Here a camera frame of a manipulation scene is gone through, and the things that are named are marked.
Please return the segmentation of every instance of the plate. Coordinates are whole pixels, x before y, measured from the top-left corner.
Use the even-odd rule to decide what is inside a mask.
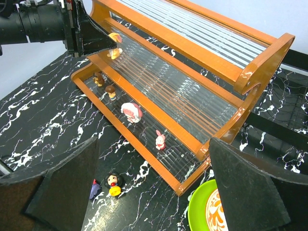
[[[193,193],[188,205],[191,231],[227,231],[215,180],[209,180]]]

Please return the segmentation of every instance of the piglet figurine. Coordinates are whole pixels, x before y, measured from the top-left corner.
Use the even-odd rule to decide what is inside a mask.
[[[156,130],[156,134],[158,135],[158,137],[156,138],[156,148],[158,150],[163,150],[166,147],[165,144],[165,136],[160,134],[160,132],[158,130]]]

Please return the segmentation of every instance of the toy figurine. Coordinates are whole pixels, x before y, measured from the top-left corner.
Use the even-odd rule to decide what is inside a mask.
[[[165,136],[160,134],[160,132],[158,130],[156,130],[156,134],[158,135],[158,137],[156,138],[156,148],[158,150],[163,150],[166,147],[165,144]]]
[[[100,188],[101,188],[100,185],[96,182],[96,179],[94,179],[93,184],[92,184],[92,188],[91,188],[90,199],[95,197],[95,195],[97,194],[97,192]]]
[[[122,42],[122,38],[117,33],[111,33],[109,34],[109,37],[113,39],[115,42]],[[111,57],[111,59],[116,59],[117,57],[122,54],[123,50],[121,48],[115,48],[112,50],[109,50],[109,54],[107,54],[108,57]]]
[[[127,120],[130,123],[138,123],[142,117],[142,111],[135,103],[122,104],[121,112],[127,116]]]
[[[121,194],[121,186],[123,178],[117,172],[108,173],[105,177],[105,186],[110,189],[109,193],[112,196],[118,196]]]
[[[105,80],[104,80],[104,78],[102,77],[101,73],[95,72],[95,73],[93,74],[93,76],[94,76],[94,78],[93,78],[94,83],[95,83],[97,86],[102,87],[102,86],[104,85],[104,83],[105,83]]]
[[[114,88],[114,86],[109,85],[105,88],[105,91],[109,94],[109,98],[111,101],[116,100],[116,89]]]

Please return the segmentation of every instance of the yellow figurine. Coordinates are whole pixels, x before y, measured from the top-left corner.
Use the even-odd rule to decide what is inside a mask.
[[[109,37],[113,39],[115,42],[122,42],[122,38],[118,33],[111,33],[109,34]],[[108,57],[111,57],[111,59],[116,59],[117,57],[122,54],[123,50],[121,48],[115,48],[112,50],[109,50],[109,54],[107,54]]]

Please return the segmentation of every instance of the camera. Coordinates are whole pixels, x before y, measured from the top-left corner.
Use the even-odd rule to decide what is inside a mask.
[[[74,57],[116,48],[82,0],[0,0],[1,45],[62,40]]]

